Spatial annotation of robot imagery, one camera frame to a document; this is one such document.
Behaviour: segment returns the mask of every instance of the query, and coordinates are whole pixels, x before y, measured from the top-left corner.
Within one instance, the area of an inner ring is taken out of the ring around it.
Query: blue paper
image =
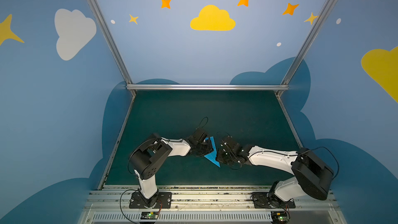
[[[216,150],[216,144],[214,142],[214,137],[210,137],[211,140],[211,145],[213,146],[213,151],[207,155],[205,155],[205,157],[210,160],[213,164],[217,165],[218,167],[220,167],[220,163],[216,161],[216,156],[217,156],[217,150]]]

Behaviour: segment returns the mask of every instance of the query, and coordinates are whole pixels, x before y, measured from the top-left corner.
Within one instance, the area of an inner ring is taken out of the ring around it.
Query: yellow star
[[[18,42],[23,42],[21,38],[11,31],[11,18],[12,15],[10,14],[2,23],[0,23],[0,45],[6,39],[14,39]]]
[[[317,18],[318,16],[314,16],[314,14],[311,12],[311,17],[308,18],[306,21],[304,22],[310,22],[312,25],[312,22],[315,20],[315,18]]]
[[[287,9],[282,15],[290,14],[293,16],[293,13],[295,12],[295,9],[297,6],[299,6],[299,5],[291,5],[290,3],[287,3]]]
[[[162,0],[162,8],[167,7],[170,9],[170,1],[171,0]]]
[[[138,17],[132,17],[131,15],[130,15],[130,17],[131,17],[131,20],[129,22],[135,22],[137,24]]]
[[[239,5],[245,5],[246,7],[248,7],[249,6],[249,0],[240,0],[239,3],[238,3],[238,6]]]

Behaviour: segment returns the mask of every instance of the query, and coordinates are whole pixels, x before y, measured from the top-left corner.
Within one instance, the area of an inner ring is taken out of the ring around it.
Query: green table surface
[[[106,184],[137,185],[137,177],[127,171],[130,153],[153,132],[170,139],[188,137],[203,117],[209,118],[204,129],[217,148],[228,132],[242,145],[299,149],[272,91],[138,91]],[[219,168],[195,156],[169,157],[156,173],[157,185],[272,185],[290,177],[266,166]]]

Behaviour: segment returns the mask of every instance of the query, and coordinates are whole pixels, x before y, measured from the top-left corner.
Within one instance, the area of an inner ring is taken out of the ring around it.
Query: vent grille
[[[132,221],[139,221],[141,212],[133,214],[125,214]],[[121,213],[115,212],[99,212],[96,211],[93,216],[94,222],[108,222],[108,221],[126,221],[126,218]],[[261,222],[272,221],[271,212],[247,213],[247,212],[215,212],[215,211],[185,211],[183,213],[160,213],[158,221],[186,221],[186,222]]]

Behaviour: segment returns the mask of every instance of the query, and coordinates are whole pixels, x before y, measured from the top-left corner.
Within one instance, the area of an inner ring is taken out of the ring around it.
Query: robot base
[[[159,192],[158,194],[158,201],[154,207],[152,206],[145,206],[145,202],[140,196],[140,192],[134,192],[131,195],[129,208],[160,208],[159,201],[162,202],[162,208],[170,208],[171,201],[172,201],[172,193],[171,192]]]
[[[267,196],[268,192],[253,192],[252,200],[254,203],[254,208],[276,208],[270,204],[270,199]],[[286,204],[282,205],[282,208],[286,208],[287,205],[289,208],[296,208],[296,204],[294,201],[287,201]]]

